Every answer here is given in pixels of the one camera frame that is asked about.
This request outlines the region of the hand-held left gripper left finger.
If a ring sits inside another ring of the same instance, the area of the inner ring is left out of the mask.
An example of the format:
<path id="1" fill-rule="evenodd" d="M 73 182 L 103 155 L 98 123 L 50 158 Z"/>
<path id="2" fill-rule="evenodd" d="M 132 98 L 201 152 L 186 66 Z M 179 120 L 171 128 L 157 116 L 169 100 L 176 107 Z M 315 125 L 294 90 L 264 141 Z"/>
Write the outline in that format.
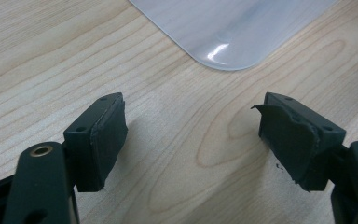
<path id="1" fill-rule="evenodd" d="M 72 178 L 79 192 L 96 192 L 104 187 L 127 133 L 121 92 L 97 99 L 63 132 Z"/>

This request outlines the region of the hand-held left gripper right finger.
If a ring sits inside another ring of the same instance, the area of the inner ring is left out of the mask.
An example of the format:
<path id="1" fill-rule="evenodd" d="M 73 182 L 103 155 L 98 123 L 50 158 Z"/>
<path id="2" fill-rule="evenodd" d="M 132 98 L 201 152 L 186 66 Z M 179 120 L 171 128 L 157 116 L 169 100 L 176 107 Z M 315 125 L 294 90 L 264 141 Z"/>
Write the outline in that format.
<path id="1" fill-rule="evenodd" d="M 323 190 L 332 152 L 341 147 L 346 131 L 299 101 L 268 92 L 258 135 L 296 184 L 306 191 Z"/>

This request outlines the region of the translucent white plastic mat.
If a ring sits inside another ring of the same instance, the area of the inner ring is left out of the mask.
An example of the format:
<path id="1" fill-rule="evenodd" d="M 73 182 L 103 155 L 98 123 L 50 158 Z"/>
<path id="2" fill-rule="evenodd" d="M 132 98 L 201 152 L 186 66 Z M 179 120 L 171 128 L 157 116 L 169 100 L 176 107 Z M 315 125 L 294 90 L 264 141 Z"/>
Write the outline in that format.
<path id="1" fill-rule="evenodd" d="M 198 63 L 254 66 L 337 0 L 130 0 Z"/>

